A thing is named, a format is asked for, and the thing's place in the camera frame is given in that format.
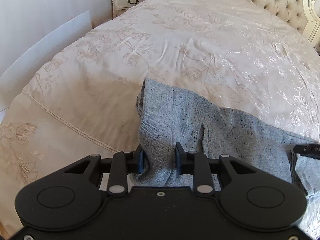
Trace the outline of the grey knit pants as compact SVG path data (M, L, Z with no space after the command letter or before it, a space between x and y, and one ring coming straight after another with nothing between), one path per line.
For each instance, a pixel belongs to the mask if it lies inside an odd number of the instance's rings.
M139 139L148 161L132 181L142 186L190 186L189 175L178 174L175 146L203 152L209 158L231 155L319 195L319 161L301 157L293 147L312 139L266 124L246 112L219 107L187 89L143 82L137 98L141 118Z

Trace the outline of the cream embroidered bedspread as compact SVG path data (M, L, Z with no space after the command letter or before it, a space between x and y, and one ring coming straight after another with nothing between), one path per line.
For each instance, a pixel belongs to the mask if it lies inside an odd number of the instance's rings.
M143 82L190 90L319 142L319 55L247 0L146 0L41 66L1 123L1 235L19 190L90 154L140 145ZM300 227L319 237L319 195Z

